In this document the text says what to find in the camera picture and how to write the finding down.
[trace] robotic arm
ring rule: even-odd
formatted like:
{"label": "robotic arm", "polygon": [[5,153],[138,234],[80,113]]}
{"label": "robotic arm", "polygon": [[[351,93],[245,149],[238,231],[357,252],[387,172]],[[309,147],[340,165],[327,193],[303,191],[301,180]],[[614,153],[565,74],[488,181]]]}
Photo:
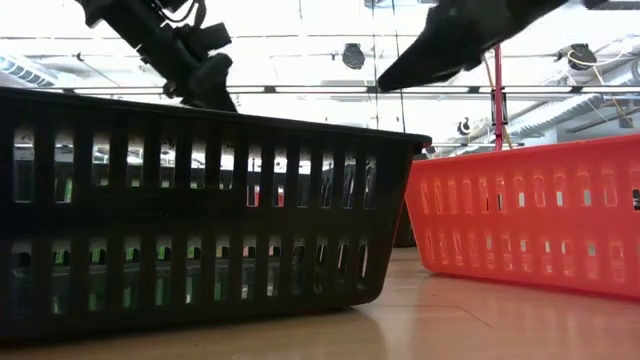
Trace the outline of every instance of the robotic arm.
{"label": "robotic arm", "polygon": [[[416,41],[378,79],[383,92],[445,82],[568,0],[440,0]],[[593,9],[607,0],[583,0]]]}
{"label": "robotic arm", "polygon": [[[189,0],[77,0],[86,24],[93,28],[106,21],[138,54],[166,80],[164,94],[181,97],[182,104],[236,112],[226,88],[231,58],[223,53],[209,56],[231,43],[223,23],[202,28],[207,13],[205,0],[192,0],[183,19],[173,19]],[[196,11],[193,25],[173,27]]]}
{"label": "robotic arm", "polygon": [[[223,23],[202,28],[205,0],[191,0],[187,16],[172,19],[189,0],[77,0],[86,24],[106,21],[142,61],[166,80],[164,94],[185,105],[236,112],[226,89],[231,58],[209,56],[231,43]],[[444,82],[482,63],[483,54],[568,0],[440,0],[416,41],[378,79],[387,92]],[[582,0],[595,8],[607,0]],[[173,27],[196,11],[193,25]]]}

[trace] black plastic basket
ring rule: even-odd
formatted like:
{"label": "black plastic basket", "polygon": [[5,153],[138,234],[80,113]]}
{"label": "black plastic basket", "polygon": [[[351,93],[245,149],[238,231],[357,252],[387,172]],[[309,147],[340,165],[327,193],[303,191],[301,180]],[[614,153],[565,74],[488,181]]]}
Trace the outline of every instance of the black plastic basket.
{"label": "black plastic basket", "polygon": [[2,340],[370,302],[430,141],[16,89],[0,108]]}

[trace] red pole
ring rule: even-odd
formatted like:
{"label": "red pole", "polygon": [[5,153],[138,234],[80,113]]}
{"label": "red pole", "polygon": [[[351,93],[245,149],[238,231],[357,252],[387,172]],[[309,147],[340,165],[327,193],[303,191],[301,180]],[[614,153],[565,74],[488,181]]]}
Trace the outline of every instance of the red pole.
{"label": "red pole", "polygon": [[493,102],[493,106],[495,106],[495,115],[496,115],[496,146],[494,148],[495,151],[502,150],[502,123],[504,121],[504,114],[502,113],[502,50],[500,49],[500,45],[496,46],[494,49],[495,60],[496,60],[496,82],[495,82],[495,100]]}

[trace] wooden floor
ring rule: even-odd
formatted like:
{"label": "wooden floor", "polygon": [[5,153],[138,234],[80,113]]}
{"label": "wooden floor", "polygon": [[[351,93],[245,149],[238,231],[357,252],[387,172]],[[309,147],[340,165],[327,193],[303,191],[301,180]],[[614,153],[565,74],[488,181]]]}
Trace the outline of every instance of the wooden floor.
{"label": "wooden floor", "polygon": [[430,276],[398,250],[354,311],[13,352],[0,359],[640,359],[640,302]]}

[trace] basket rim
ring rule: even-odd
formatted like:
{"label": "basket rim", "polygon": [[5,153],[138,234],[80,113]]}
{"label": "basket rim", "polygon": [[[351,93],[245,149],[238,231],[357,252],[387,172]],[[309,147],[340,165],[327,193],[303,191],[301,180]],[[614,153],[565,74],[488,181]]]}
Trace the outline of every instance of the basket rim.
{"label": "basket rim", "polygon": [[91,107],[110,107],[111,109],[125,111],[144,111],[149,114],[162,114],[163,116],[182,116],[202,119],[218,115],[216,122],[226,124],[245,124],[245,125],[268,125],[287,128],[290,130],[304,131],[322,131],[339,133],[345,135],[357,135],[365,137],[375,137],[381,140],[403,140],[412,142],[431,143],[431,137],[422,134],[400,133],[386,130],[363,129],[344,125],[329,125],[315,122],[307,122],[301,120],[282,119],[268,116],[249,115],[241,113],[230,113],[219,110],[198,109],[188,107],[177,107],[171,105],[140,103],[127,100],[101,99],[90,96],[50,93],[45,91],[21,88],[0,87],[0,100],[15,101],[31,100],[39,102],[49,102],[72,106],[91,106]]}

